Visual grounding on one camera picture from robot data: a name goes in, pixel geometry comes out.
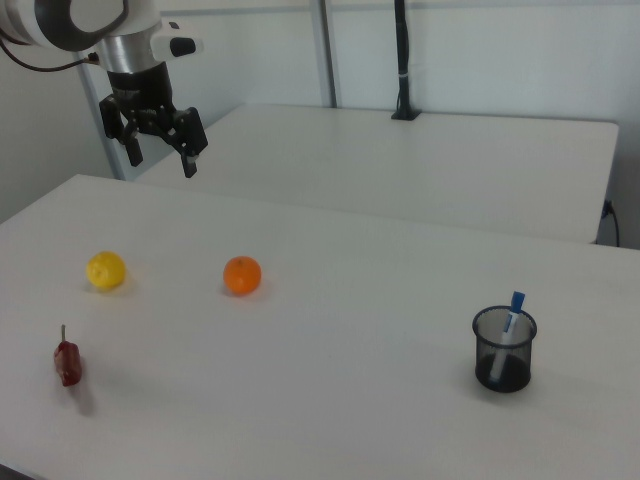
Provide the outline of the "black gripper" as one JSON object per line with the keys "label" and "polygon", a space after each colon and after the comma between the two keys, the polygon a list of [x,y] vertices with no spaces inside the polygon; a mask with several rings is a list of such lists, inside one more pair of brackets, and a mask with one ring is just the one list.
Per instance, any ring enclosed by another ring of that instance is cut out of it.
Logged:
{"label": "black gripper", "polygon": [[116,140],[132,167],[143,161],[138,132],[163,136],[180,156],[184,176],[197,172],[196,159],[208,146],[198,110],[176,110],[165,62],[136,73],[108,72],[112,93],[99,102],[107,138]]}

